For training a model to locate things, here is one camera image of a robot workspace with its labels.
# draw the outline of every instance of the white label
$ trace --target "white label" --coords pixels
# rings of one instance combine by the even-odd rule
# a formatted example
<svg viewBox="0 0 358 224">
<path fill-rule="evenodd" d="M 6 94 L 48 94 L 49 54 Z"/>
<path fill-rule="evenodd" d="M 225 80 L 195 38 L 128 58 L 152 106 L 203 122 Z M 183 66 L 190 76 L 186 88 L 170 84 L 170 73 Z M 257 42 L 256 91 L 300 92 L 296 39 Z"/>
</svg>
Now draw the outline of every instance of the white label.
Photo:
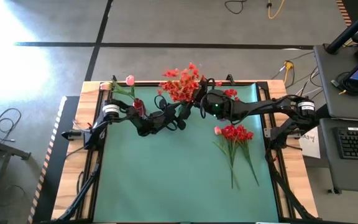
<svg viewBox="0 0 358 224">
<path fill-rule="evenodd" d="M 314 111 L 314 107 L 313 106 L 302 106 L 301 110 L 313 110 Z"/>
<path fill-rule="evenodd" d="M 349 131 L 358 131 L 358 128 L 347 128 Z"/>
<path fill-rule="evenodd" d="M 298 103 L 298 106 L 312 106 L 312 107 L 314 107 L 314 103 L 312 103 L 312 102 L 302 102 L 302 103 Z"/>
<path fill-rule="evenodd" d="M 103 112 L 108 113 L 108 112 L 116 112 L 118 113 L 119 111 L 119 107 L 117 105 L 106 105 L 103 107 Z"/>
</svg>

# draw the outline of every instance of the flower bouquet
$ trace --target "flower bouquet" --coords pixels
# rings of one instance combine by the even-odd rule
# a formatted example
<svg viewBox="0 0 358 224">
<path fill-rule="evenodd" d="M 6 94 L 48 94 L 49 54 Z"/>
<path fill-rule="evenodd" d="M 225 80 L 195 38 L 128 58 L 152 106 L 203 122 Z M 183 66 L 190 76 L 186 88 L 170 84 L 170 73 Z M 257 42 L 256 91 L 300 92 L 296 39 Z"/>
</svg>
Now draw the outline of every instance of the flower bouquet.
<svg viewBox="0 0 358 224">
<path fill-rule="evenodd" d="M 252 173 L 255 177 L 257 185 L 259 182 L 256 178 L 255 170 L 252 166 L 249 148 L 248 148 L 248 141 L 252 140 L 253 133 L 248 132 L 243 125 L 238 125 L 236 128 L 234 125 L 226 126 L 225 128 L 221 129 L 219 127 L 215 127 L 214 129 L 215 134 L 219 137 L 219 142 L 214 142 L 220 150 L 224 153 L 229 161 L 229 166 L 231 169 L 231 187 L 233 188 L 233 181 L 236 183 L 237 188 L 240 189 L 239 183 L 237 181 L 236 175 L 234 173 L 234 159 L 236 157 L 237 148 L 240 147 L 243 151 L 245 159 L 247 160 Z"/>
</svg>

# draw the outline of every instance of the pink tulip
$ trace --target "pink tulip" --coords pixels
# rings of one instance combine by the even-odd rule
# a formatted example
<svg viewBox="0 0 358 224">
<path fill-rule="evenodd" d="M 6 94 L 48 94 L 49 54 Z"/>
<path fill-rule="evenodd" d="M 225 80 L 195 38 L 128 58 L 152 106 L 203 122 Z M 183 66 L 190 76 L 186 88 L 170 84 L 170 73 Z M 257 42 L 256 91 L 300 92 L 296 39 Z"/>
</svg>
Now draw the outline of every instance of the pink tulip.
<svg viewBox="0 0 358 224">
<path fill-rule="evenodd" d="M 111 83 L 106 82 L 106 83 L 100 84 L 100 89 L 101 90 L 111 90 Z"/>
<path fill-rule="evenodd" d="M 221 130 L 220 127 L 217 127 L 217 126 L 216 126 L 216 127 L 214 128 L 214 130 L 215 130 L 215 134 L 216 134 L 216 135 L 222 134 L 222 130 Z"/>
<path fill-rule="evenodd" d="M 127 83 L 127 85 L 132 86 L 135 85 L 135 77 L 133 75 L 129 75 L 125 82 Z"/>
</svg>

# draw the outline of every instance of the paper sign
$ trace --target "paper sign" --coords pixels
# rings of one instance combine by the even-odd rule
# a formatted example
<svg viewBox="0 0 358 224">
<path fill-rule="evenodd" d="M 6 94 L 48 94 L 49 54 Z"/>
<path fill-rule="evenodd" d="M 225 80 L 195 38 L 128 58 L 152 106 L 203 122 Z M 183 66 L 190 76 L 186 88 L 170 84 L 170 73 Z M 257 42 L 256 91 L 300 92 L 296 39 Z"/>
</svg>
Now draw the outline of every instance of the paper sign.
<svg viewBox="0 0 358 224">
<path fill-rule="evenodd" d="M 320 159 L 320 148 L 318 144 L 317 127 L 313 128 L 299 139 L 304 156 Z"/>
</svg>

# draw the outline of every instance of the yellow cable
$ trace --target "yellow cable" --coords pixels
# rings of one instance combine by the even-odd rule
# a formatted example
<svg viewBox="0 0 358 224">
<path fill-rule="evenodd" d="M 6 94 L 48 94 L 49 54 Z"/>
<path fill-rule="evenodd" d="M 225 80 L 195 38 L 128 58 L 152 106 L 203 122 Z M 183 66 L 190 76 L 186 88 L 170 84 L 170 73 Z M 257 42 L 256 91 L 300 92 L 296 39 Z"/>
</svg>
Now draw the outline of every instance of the yellow cable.
<svg viewBox="0 0 358 224">
<path fill-rule="evenodd" d="M 274 14 L 274 16 L 270 16 L 270 8 L 271 8 L 271 7 L 268 7 L 268 8 L 267 8 L 267 15 L 268 15 L 268 18 L 269 18 L 269 19 L 274 19 L 274 17 L 276 17 L 276 16 L 278 15 L 278 13 L 280 12 L 281 8 L 283 7 L 284 2 L 285 2 L 285 0 L 282 0 L 282 1 L 281 1 L 281 5 L 280 5 L 280 7 L 278 8 L 276 14 Z"/>
<path fill-rule="evenodd" d="M 288 69 L 285 70 L 284 85 L 287 82 Z"/>
</svg>

